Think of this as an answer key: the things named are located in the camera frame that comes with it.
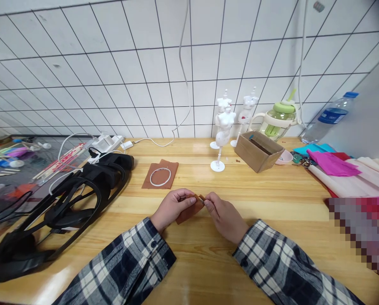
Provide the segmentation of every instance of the plastic water bottle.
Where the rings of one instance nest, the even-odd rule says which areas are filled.
[[[317,143],[325,137],[328,131],[349,113],[353,101],[358,95],[359,93],[356,92],[346,92],[343,98],[333,102],[317,117],[317,122],[305,130],[300,137],[301,142]]]

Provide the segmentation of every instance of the cardboard box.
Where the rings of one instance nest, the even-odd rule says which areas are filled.
[[[283,151],[284,148],[280,144],[257,130],[241,134],[235,147],[235,153],[256,173],[272,168]]]

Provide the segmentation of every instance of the blue bottle label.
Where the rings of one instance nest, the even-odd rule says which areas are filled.
[[[327,108],[318,117],[318,121],[320,121],[322,123],[326,123],[326,124],[337,124],[347,114],[348,114],[348,111],[346,111],[344,109]]]

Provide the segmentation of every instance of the pink bowl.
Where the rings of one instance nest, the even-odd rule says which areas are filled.
[[[280,158],[278,158],[278,160],[275,162],[275,164],[285,165],[289,163],[290,161],[292,161],[292,159],[293,159],[293,155],[288,150],[285,150],[281,154]]]

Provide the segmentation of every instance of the brown leather piece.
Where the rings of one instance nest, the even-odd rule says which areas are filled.
[[[176,223],[178,225],[183,223],[184,221],[190,219],[192,216],[194,216],[196,213],[198,213],[203,208],[203,203],[202,203],[202,201],[199,200],[199,197],[202,199],[204,198],[202,195],[199,195],[199,197],[197,195],[189,195],[188,198],[190,198],[190,197],[195,197],[197,199],[197,202],[194,203],[189,208],[186,208],[185,210],[183,210],[181,212],[181,214],[176,219]]]
[[[179,165],[178,162],[169,162],[169,161],[164,160],[164,159],[161,159],[159,164],[158,163],[152,163],[150,165],[150,168],[148,169],[147,176],[144,179],[142,189],[171,189],[171,187],[173,186],[174,178],[175,178],[177,170],[178,170],[178,165]],[[168,168],[171,171],[170,180],[166,184],[164,184],[163,186],[154,186],[150,182],[151,173],[154,172],[156,169],[159,169],[162,167]],[[158,172],[154,173],[153,177],[151,178],[151,181],[154,184],[162,184],[163,182],[165,182],[168,179],[169,175],[170,175],[170,173],[167,170],[162,169],[162,170],[159,170]]]

